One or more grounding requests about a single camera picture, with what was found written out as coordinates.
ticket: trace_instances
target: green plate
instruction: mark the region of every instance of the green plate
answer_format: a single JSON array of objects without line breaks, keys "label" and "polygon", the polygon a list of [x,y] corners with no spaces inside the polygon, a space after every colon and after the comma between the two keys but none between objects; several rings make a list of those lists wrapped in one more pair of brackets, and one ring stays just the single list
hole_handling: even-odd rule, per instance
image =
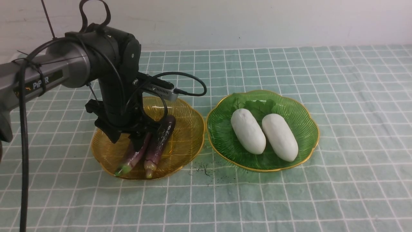
[{"label": "green plate", "polygon": [[[248,109],[260,126],[268,114],[284,117],[294,134],[299,153],[293,162],[280,159],[269,142],[261,155],[246,151],[238,141],[230,123],[235,110]],[[267,90],[234,93],[223,98],[207,116],[209,141],[213,149],[229,162],[257,172],[274,172],[293,168],[310,158],[319,142],[319,128],[308,110],[297,101]]]}]

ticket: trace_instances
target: peeled vegetable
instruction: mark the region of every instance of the peeled vegetable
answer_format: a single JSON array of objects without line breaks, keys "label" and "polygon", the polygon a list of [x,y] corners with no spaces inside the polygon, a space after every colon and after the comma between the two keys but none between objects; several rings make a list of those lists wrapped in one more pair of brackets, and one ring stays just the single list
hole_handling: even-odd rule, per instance
[{"label": "peeled vegetable", "polygon": [[268,114],[262,119],[263,131],[279,158],[292,162],[299,148],[285,119],[278,114]]},{"label": "peeled vegetable", "polygon": [[145,140],[143,141],[143,146],[138,152],[135,151],[133,143],[129,142],[123,161],[115,171],[115,176],[127,174],[134,168],[134,166],[136,166],[139,160],[143,157],[151,137],[151,133],[146,134]]},{"label": "peeled vegetable", "polygon": [[173,115],[166,116],[161,127],[159,128],[157,136],[150,142],[144,165],[147,179],[151,179],[153,177],[153,173],[157,169],[157,164],[160,161],[167,141],[172,136],[175,125],[176,118]]},{"label": "peeled vegetable", "polygon": [[247,109],[237,109],[230,119],[234,133],[242,146],[252,154],[262,154],[266,138],[255,117]]}]

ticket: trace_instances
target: table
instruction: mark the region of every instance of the table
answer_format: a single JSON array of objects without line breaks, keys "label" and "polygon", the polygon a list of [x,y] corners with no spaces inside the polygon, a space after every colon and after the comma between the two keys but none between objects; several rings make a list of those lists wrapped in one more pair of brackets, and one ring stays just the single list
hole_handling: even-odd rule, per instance
[{"label": "table", "polygon": [[[206,141],[168,178],[120,180],[91,154],[96,117],[84,109],[91,92],[61,86],[27,104],[29,232],[412,231],[412,45],[143,52],[140,71],[200,77],[208,94],[181,98],[203,116],[234,92],[296,99],[319,126],[319,145],[296,168],[253,173]],[[201,91],[188,78],[165,79]],[[19,225],[18,111],[11,117],[0,232]]]}]

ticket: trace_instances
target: white wall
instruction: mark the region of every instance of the white wall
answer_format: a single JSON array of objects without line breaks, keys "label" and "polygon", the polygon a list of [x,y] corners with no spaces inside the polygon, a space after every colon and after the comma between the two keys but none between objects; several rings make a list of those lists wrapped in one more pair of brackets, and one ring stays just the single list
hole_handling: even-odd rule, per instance
[{"label": "white wall", "polygon": [[[57,36],[78,31],[79,0],[45,0]],[[144,50],[412,43],[412,0],[107,0],[110,26]],[[86,3],[89,22],[103,4]],[[51,39],[40,0],[0,3],[0,52]]]}]

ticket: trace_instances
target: glass plate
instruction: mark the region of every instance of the glass plate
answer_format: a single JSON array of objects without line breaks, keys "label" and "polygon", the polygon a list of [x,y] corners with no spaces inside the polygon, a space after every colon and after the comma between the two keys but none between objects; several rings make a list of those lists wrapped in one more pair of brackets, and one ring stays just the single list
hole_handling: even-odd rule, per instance
[{"label": "glass plate", "polygon": [[[192,161],[202,149],[205,123],[202,115],[187,102],[177,99],[167,101],[168,113],[176,117],[176,127],[162,154],[157,170],[152,179],[162,178],[175,173]],[[163,116],[163,104],[158,97],[144,97],[144,110],[154,120]],[[101,130],[93,137],[91,149],[96,160],[109,174],[114,175],[129,145],[128,134],[122,134],[119,141],[111,143]],[[142,159],[134,169],[119,178],[128,180],[146,180]]]},{"label": "glass plate", "polygon": [[[268,114],[284,117],[297,141],[299,152],[293,162],[280,159],[269,142],[263,154],[246,151],[238,141],[230,123],[233,112],[249,109],[260,126]],[[223,98],[206,119],[209,141],[213,149],[229,162],[257,172],[274,172],[293,168],[310,158],[319,142],[319,128],[308,110],[297,101],[267,90],[234,93]]]}]

